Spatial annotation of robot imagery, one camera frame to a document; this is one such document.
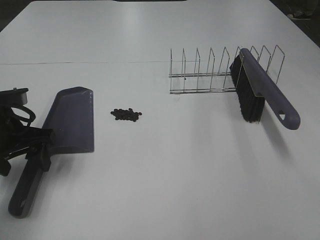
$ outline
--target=metal dish rack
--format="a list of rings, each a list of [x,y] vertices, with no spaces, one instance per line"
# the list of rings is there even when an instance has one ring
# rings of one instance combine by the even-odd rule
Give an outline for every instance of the metal dish rack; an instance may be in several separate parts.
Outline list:
[[[236,48],[234,58],[236,59],[239,54],[240,47]],[[255,46],[250,49],[252,55],[256,56],[258,63],[265,69],[268,75],[270,75],[270,69],[272,65],[280,67],[273,67],[272,73],[275,74],[275,84],[279,81],[279,76],[285,60],[284,51],[276,45],[273,52],[263,45],[261,51],[258,52]],[[277,61],[275,60],[275,54],[279,55]],[[195,60],[187,60],[185,49],[182,49],[182,60],[173,61],[172,49],[170,49],[170,94],[193,94],[193,93],[224,93],[235,92],[236,87],[232,83],[230,66],[231,62],[230,53],[227,47],[224,47],[218,70],[215,70],[216,55],[212,48],[209,50],[208,61],[201,64],[201,57],[198,48],[196,48]]]

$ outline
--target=table surface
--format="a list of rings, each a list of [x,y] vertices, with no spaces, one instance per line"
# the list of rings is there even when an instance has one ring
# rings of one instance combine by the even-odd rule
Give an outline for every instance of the table surface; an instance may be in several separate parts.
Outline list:
[[[280,45],[279,87],[242,119],[235,93],[170,95],[169,51]],[[56,93],[94,91],[95,152],[57,155],[30,215],[8,203],[26,160],[0,179],[0,239],[316,240],[320,236],[320,49],[268,0],[36,1],[0,32],[1,89],[28,87],[41,127]],[[114,108],[143,113],[115,121]]]

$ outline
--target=pile of coffee beans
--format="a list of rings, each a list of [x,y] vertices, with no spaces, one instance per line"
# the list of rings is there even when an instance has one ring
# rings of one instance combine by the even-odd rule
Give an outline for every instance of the pile of coffee beans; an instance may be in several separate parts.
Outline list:
[[[129,108],[128,110],[123,109],[114,109],[112,112],[110,112],[113,116],[115,116],[115,120],[129,120],[129,121],[137,121],[139,119],[139,116],[142,115],[141,112],[134,112],[132,108]]]

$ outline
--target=black bristles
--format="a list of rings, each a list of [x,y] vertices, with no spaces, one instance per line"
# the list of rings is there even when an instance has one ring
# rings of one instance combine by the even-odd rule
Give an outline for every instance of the black bristles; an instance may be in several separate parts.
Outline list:
[[[241,67],[241,63],[240,56],[238,55],[230,66],[231,77],[233,84],[236,87],[241,113],[244,120],[247,122],[259,122],[265,106],[265,98],[255,96],[244,67]]]

